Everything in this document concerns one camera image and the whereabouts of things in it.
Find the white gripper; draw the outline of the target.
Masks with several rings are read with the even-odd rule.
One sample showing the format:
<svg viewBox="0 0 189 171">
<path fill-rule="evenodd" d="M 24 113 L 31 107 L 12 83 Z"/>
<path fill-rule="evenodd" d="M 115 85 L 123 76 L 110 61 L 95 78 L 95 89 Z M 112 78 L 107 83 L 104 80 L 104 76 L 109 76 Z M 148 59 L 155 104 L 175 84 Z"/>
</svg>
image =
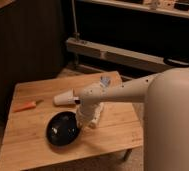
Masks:
<svg viewBox="0 0 189 171">
<path fill-rule="evenodd" d="M 104 104 L 98 103 L 90 106 L 80 105 L 76 111 L 77 126 L 79 128 L 90 127 L 95 129 L 99 123 Z"/>
</svg>

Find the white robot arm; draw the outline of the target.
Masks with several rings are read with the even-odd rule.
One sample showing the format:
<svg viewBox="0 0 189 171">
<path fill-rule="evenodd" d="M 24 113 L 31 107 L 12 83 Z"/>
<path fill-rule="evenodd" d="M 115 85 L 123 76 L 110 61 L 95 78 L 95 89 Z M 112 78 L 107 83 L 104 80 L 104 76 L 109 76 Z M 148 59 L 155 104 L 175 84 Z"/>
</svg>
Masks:
<svg viewBox="0 0 189 171">
<path fill-rule="evenodd" d="M 123 82 L 89 85 L 79 94 L 77 123 L 85 127 L 101 102 L 144 104 L 144 171 L 189 171 L 189 67 Z"/>
</svg>

